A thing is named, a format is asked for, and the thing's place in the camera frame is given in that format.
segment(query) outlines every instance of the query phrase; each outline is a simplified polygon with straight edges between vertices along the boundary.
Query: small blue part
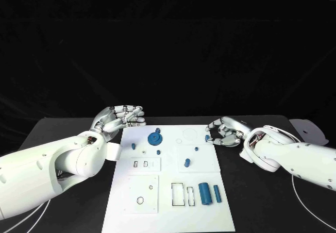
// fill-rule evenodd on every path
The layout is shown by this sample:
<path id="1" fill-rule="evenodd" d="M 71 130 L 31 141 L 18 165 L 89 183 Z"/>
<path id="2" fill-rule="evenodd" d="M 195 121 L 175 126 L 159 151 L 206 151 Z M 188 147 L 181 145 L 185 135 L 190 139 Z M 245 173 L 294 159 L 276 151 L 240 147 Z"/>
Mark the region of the small blue part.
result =
<path id="1" fill-rule="evenodd" d="M 210 195 L 207 183 L 198 183 L 197 188 L 198 188 L 201 205 L 210 205 L 211 204 L 211 195 Z"/>
<path id="2" fill-rule="evenodd" d="M 162 142 L 162 136 L 159 135 L 159 129 L 155 128 L 155 132 L 148 135 L 148 144 L 157 146 Z"/>
<path id="3" fill-rule="evenodd" d="M 190 159 L 185 159 L 184 167 L 188 167 L 188 165 L 190 165 Z"/>
<path id="4" fill-rule="evenodd" d="M 219 188 L 217 185 L 213 185 L 213 190 L 214 190 L 214 196 L 216 196 L 216 202 L 221 202 L 220 194 L 219 194 Z"/>

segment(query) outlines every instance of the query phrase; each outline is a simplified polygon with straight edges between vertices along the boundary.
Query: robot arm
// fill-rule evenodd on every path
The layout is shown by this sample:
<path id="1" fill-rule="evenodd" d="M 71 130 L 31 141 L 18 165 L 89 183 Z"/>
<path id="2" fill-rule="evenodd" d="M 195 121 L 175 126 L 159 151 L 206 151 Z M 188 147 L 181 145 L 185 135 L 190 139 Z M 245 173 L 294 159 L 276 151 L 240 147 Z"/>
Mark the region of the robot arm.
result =
<path id="1" fill-rule="evenodd" d="M 145 125 L 142 115 L 141 107 L 108 107 L 77 136 L 0 158 L 0 220 L 30 210 L 92 177 L 105 159 L 118 160 L 121 147 L 108 141 L 118 129 Z"/>
<path id="2" fill-rule="evenodd" d="M 227 147 L 239 144 L 237 139 L 243 139 L 243 149 L 240 157 L 266 171 L 276 171 L 279 166 L 286 172 L 317 184 L 318 186 L 336 190 L 336 150 L 309 143 L 295 143 L 291 136 L 279 133 L 279 129 L 263 126 L 250 130 L 245 122 L 236 121 L 230 117 L 221 117 L 219 133 L 223 137 L 232 137 Z M 206 131 L 219 125 L 217 120 L 206 127 Z M 207 139 L 207 142 L 226 146 L 223 139 Z"/>

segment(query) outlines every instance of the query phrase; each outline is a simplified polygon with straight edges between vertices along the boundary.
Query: white cable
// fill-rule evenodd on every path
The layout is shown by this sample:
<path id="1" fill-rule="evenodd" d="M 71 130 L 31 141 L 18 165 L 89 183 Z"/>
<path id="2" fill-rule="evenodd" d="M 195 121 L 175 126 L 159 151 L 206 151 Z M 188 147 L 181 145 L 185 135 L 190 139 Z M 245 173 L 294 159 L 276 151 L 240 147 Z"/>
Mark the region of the white cable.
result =
<path id="1" fill-rule="evenodd" d="M 294 189 L 294 192 L 295 192 L 295 185 L 294 185 L 294 176 L 291 175 L 291 184 L 292 184 L 292 189 Z M 305 210 L 311 213 L 311 211 L 307 209 L 307 207 L 305 207 L 305 205 L 302 204 L 302 202 L 301 202 L 301 205 L 302 205 L 302 207 L 305 208 Z"/>
<path id="2" fill-rule="evenodd" d="M 34 225 L 37 224 L 37 222 L 38 222 L 38 220 L 40 220 L 40 218 L 41 218 L 41 216 L 43 216 L 43 213 L 44 213 L 44 211 L 46 211 L 46 209 L 47 209 L 48 203 L 50 203 L 50 200 L 47 201 L 47 205 L 46 205 L 46 207 L 44 207 L 44 210 L 43 210 L 43 212 L 41 212 L 41 214 L 40 214 L 40 217 L 38 217 L 37 221 L 34 222 L 31 228 L 28 229 L 28 231 L 27 231 L 25 233 L 28 233 L 28 232 L 31 231 Z"/>
<path id="3" fill-rule="evenodd" d="M 296 140 L 296 142 L 301 142 L 301 141 L 296 139 L 296 137 L 295 137 L 292 134 L 289 134 L 286 131 L 283 131 L 283 130 L 281 130 L 281 129 L 278 129 L 278 128 L 276 128 L 276 130 L 279 130 L 282 133 L 285 133 L 285 134 L 291 137 L 291 139 L 292 139 L 292 137 L 294 137 L 295 140 Z M 294 192 L 295 192 L 294 176 L 292 176 L 292 175 L 291 175 L 291 184 L 292 184 L 292 189 L 294 189 Z M 304 209 L 309 212 L 309 214 L 318 219 L 318 221 L 320 221 L 321 223 L 324 223 L 324 224 L 336 231 L 336 228 L 332 228 L 332 227 L 312 214 L 312 212 L 308 210 L 308 208 L 305 207 L 305 205 L 304 205 L 304 203 L 302 203 L 302 201 L 301 201 L 301 199 L 299 199 L 299 197 L 298 197 L 296 192 L 295 192 L 295 197 L 296 197 L 296 199 L 298 199 L 298 201 L 299 201 L 299 203 L 301 203 Z"/>
<path id="4" fill-rule="evenodd" d="M 2 233 L 7 233 L 9 232 L 28 218 L 30 216 L 34 214 L 34 212 L 38 210 L 38 208 L 41 207 L 43 204 L 38 205 L 38 207 L 34 209 L 34 211 L 30 213 L 30 215 L 7 230 L 4 231 Z"/>

